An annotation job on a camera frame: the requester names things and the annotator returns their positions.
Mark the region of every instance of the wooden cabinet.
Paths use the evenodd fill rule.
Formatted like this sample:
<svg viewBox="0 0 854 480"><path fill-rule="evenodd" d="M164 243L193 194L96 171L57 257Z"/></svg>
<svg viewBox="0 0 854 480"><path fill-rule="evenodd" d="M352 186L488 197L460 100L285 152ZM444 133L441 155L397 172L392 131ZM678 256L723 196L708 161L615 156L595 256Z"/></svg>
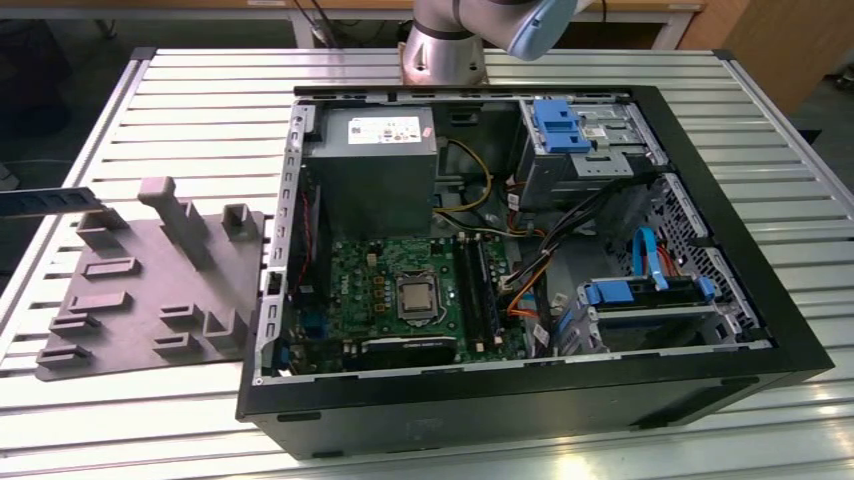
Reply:
<svg viewBox="0 0 854 480"><path fill-rule="evenodd" d="M787 113L851 47L851 0L708 0L679 44L687 50L731 50Z"/></svg>

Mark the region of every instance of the black plastic frame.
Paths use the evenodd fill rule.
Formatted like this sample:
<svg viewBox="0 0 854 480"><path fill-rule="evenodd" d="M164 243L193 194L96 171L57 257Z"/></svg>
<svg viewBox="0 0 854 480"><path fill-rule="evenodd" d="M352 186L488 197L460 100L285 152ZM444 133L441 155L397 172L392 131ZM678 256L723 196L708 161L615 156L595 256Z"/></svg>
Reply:
<svg viewBox="0 0 854 480"><path fill-rule="evenodd" d="M421 98L425 101L429 101L427 95L443 92L464 94L472 98L472 101L476 101L477 98L528 93L538 95L602 92L628 94L640 109L660 147L670 157L671 164L712 235L714 246L726 257L754 311L767 326L776 348L675 357L628 356L618 361L580 362L531 368L359 380L355 377L337 377L307 383L255 386L252 385L255 335L251 335L237 397L236 416L239 420L269 413L297 414L369 405L607 388L618 385L696 379L718 379L722 387L734 384L762 384L758 386L766 388L771 384L783 386L798 383L834 367L788 292L764 259L759 246L750 236L696 148L655 87L335 86L297 88L295 95L297 98L316 96L319 103L328 103L332 95L348 94L349 98L345 101L353 102L363 101L359 98L361 94L387 93L387 103L393 104L401 92L419 94L424 96ZM252 325L252 332L256 331L256 328L257 320ZM732 389L731 394L727 395L731 395L730 400L734 400L744 394L746 390L742 391L739 388ZM720 404L720 402L719 395L700 397L691 406L691 410L700 413L706 407ZM686 419L692 419L691 417L691 412L682 415L682 418ZM668 422L662 423L651 418L646 423L648 426L659 426L659 424ZM638 426L647 426L646 423L640 422Z"/></svg>

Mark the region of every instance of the red wire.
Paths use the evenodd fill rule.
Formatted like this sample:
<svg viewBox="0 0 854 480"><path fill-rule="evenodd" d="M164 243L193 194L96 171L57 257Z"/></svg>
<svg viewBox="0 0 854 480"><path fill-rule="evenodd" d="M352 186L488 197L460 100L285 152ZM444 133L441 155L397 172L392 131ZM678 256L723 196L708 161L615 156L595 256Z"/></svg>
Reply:
<svg viewBox="0 0 854 480"><path fill-rule="evenodd" d="M667 253L667 250L664 249L664 247L658 246L656 251L664 260L664 268L667 269L667 275L675 275L678 272L676 265L672 262L672 258L670 258L670 254Z"/></svg>
<svg viewBox="0 0 854 480"><path fill-rule="evenodd" d="M308 264L311 263L311 228L308 226L308 196L305 192L301 192L303 196L303 227L305 228L305 261L303 262L303 269L299 272L299 279L296 280L296 285L293 286L293 291L291 295L296 293L296 288L303 283L303 277L305 276L305 271L308 270Z"/></svg>
<svg viewBox="0 0 854 480"><path fill-rule="evenodd" d="M510 213L507 213L507 230L510 231L510 233L526 233L524 230L519 230L519 229L516 229L516 227L514 227L514 219L515 218L516 218L516 211L511 210ZM536 235L539 237L544 237L546 236L546 232L538 228L538 229L534 230L534 235Z"/></svg>
<svg viewBox="0 0 854 480"><path fill-rule="evenodd" d="M539 315L534 310L511 310L510 314L519 317L539 318Z"/></svg>

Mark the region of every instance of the motherboard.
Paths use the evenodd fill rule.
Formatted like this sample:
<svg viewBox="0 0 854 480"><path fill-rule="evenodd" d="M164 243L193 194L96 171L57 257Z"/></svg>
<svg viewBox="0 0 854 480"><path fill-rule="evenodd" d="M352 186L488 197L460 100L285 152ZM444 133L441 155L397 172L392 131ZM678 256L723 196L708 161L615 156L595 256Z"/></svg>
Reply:
<svg viewBox="0 0 854 480"><path fill-rule="evenodd" d="M296 352L315 373L524 358L496 307L508 271L496 236L336 241L329 305L303 314L315 341Z"/></svg>

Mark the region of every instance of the cpu socket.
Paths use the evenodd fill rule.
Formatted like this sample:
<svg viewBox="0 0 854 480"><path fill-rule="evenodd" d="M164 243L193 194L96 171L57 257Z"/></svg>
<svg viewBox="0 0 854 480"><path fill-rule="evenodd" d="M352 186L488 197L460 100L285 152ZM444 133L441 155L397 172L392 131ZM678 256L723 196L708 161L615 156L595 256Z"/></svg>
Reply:
<svg viewBox="0 0 854 480"><path fill-rule="evenodd" d="M397 318L423 327L439 318L436 276L431 272L396 277Z"/></svg>

